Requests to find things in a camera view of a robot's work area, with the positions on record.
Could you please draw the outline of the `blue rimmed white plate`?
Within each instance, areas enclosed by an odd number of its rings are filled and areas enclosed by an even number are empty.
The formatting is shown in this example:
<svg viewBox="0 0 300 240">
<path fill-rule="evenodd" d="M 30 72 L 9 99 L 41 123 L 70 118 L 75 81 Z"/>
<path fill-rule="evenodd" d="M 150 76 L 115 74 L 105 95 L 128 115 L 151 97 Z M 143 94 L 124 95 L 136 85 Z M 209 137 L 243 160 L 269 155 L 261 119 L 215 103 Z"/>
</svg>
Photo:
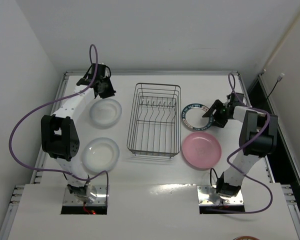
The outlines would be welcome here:
<svg viewBox="0 0 300 240">
<path fill-rule="evenodd" d="M 191 111 L 200 111 L 202 112 L 201 118 L 195 123 L 191 123 L 190 112 Z M 181 112 L 181 120 L 186 127 L 193 131 L 206 131 L 209 129 L 213 123 L 214 119 L 210 115 L 208 117 L 203 117 L 209 111 L 209 108 L 206 105 L 201 103 L 191 103 L 186 105 Z"/>
</svg>

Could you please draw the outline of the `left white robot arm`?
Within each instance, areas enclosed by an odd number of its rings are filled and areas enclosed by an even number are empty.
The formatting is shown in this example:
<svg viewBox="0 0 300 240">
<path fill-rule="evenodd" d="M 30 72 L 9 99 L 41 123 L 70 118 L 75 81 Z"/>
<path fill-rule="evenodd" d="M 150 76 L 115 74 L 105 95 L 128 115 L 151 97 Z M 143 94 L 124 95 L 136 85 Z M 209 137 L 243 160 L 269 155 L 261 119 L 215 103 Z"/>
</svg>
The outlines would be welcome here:
<svg viewBox="0 0 300 240">
<path fill-rule="evenodd" d="M 91 185 L 90 176 L 77 156 L 80 140 L 76 122 L 96 97 L 105 99 L 115 95 L 110 77 L 111 70 L 107 65 L 93 63 L 76 83 L 74 96 L 52 115 L 44 115 L 40 122 L 42 150 L 64 171 L 70 194 L 85 204 L 96 200 L 97 190 Z"/>
</svg>

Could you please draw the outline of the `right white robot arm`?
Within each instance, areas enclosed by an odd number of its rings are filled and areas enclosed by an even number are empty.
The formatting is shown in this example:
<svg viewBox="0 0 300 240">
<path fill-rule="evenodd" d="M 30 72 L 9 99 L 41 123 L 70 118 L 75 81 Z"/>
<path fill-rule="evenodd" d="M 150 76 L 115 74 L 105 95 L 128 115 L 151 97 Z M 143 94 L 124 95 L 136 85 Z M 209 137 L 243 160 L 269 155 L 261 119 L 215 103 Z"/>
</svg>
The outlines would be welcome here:
<svg viewBox="0 0 300 240">
<path fill-rule="evenodd" d="M 265 110 L 243 104 L 242 93 L 231 93 L 227 101 L 215 100 L 203 115 L 212 125 L 224 128 L 228 120 L 242 123 L 239 135 L 239 149 L 230 154 L 235 157 L 230 167 L 216 182 L 216 193 L 224 197 L 233 197 L 241 190 L 248 172 L 261 158 L 272 154 L 277 147 L 278 116 Z"/>
</svg>

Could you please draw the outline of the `pink plastic plate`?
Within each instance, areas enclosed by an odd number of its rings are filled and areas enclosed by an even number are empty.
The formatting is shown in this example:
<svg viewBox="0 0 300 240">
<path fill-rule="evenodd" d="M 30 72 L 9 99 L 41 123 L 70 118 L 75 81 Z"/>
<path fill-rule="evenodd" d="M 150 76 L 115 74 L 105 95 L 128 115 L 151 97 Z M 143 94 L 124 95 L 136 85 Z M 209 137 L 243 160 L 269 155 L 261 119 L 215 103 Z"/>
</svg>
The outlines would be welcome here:
<svg viewBox="0 0 300 240">
<path fill-rule="evenodd" d="M 193 132 L 182 142 L 181 151 L 185 161 L 197 169 L 213 168 L 221 159 L 219 141 L 206 132 Z"/>
</svg>

